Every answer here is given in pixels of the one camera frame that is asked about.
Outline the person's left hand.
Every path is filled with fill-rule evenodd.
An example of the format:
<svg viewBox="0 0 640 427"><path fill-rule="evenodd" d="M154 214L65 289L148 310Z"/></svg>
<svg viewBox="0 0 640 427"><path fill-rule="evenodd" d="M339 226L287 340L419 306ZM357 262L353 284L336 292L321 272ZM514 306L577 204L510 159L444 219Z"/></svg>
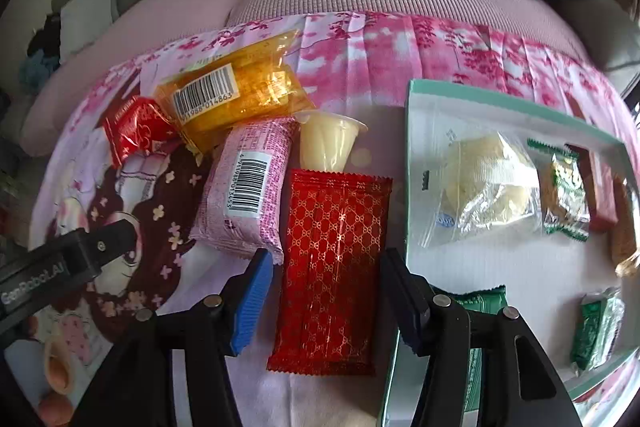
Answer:
<svg viewBox="0 0 640 427"><path fill-rule="evenodd" d="M40 400L37 412L46 426L67 426L74 413L70 393L75 387L75 372L70 350L60 336L51 336L44 344L44 377L51 388Z"/></svg>

